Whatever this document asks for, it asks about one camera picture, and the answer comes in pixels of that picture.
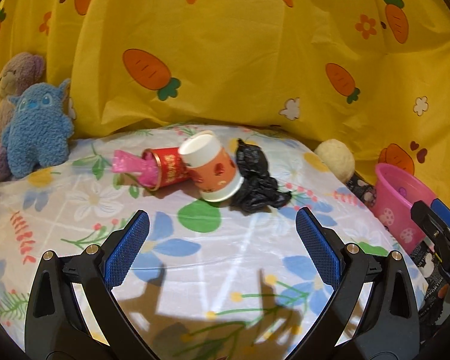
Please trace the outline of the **pink plastic trash bin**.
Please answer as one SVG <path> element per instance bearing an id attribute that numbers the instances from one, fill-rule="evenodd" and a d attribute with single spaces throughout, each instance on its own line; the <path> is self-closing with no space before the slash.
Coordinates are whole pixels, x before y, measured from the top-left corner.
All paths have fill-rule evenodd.
<path id="1" fill-rule="evenodd" d="M 412 254 L 425 233 L 411 219 L 414 203 L 430 205 L 437 195 L 423 182 L 397 166 L 376 165 L 376 199 L 371 212 L 388 229 L 400 246 Z"/>

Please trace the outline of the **cream round plush ball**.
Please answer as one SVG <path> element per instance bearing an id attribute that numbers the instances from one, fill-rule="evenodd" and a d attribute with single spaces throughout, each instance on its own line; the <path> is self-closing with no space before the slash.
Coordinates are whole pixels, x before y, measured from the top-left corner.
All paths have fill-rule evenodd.
<path id="1" fill-rule="evenodd" d="M 349 182 L 355 171 L 355 159 L 348 146 L 336 139 L 320 143 L 314 153 L 343 184 Z"/>

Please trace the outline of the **yellow carrot print curtain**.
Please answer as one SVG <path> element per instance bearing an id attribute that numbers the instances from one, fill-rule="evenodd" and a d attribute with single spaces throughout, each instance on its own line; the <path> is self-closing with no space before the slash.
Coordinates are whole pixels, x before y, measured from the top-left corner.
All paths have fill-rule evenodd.
<path id="1" fill-rule="evenodd" d="M 446 0 L 0 0 L 0 71 L 28 51 L 71 81 L 75 133 L 184 122 L 345 142 L 450 207 Z"/>

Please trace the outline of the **small black plastic bag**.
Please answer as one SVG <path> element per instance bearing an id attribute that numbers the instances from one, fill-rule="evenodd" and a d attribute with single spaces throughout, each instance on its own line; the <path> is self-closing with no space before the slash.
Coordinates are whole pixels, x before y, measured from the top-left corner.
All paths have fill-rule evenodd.
<path id="1" fill-rule="evenodd" d="M 262 149 L 241 139 L 237 142 L 235 163 L 244 181 L 232 196 L 231 206 L 247 214 L 268 207 L 280 209 L 286 206 L 292 194 L 280 191 L 277 180 L 269 172 L 269 164 Z"/>

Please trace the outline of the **red cup with pink bag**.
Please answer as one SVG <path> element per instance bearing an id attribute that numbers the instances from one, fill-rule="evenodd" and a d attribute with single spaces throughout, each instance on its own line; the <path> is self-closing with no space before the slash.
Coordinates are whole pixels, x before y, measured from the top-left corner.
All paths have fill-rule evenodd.
<path id="1" fill-rule="evenodd" d="M 115 150 L 112 172 L 134 176 L 142 186 L 152 191 L 190 179 L 178 147 L 146 149 L 140 156 Z"/>

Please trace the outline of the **blue plush monster toy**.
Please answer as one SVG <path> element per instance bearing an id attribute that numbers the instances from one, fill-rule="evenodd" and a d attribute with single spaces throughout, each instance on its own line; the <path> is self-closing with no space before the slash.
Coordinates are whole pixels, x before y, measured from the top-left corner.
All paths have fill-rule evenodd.
<path id="1" fill-rule="evenodd" d="M 9 99 L 15 108 L 1 144 L 14 178 L 24 178 L 38 167 L 54 167 L 68 159 L 74 125 L 64 112 L 64 102 L 70 84 L 69 79 L 57 87 L 38 83 Z"/>

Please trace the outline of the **orange white paper cup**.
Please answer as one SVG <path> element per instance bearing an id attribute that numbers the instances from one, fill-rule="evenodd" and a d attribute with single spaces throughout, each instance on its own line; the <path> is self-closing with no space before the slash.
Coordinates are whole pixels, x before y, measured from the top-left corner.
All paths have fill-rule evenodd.
<path id="1" fill-rule="evenodd" d="M 201 197 L 209 203 L 231 198 L 244 181 L 235 161 L 212 131 L 190 136 L 178 147 L 178 155 Z"/>

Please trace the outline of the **purple teddy bear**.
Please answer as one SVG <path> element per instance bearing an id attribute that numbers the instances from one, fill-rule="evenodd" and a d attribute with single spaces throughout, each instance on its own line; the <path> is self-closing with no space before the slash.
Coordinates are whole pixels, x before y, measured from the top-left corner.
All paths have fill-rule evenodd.
<path id="1" fill-rule="evenodd" d="M 1 136 L 9 124 L 14 105 L 10 97 L 20 96 L 28 87 L 38 83 L 44 74 L 45 60 L 40 55 L 22 52 L 9 60 L 0 74 L 0 181 L 10 176 L 7 153 L 1 143 Z"/>

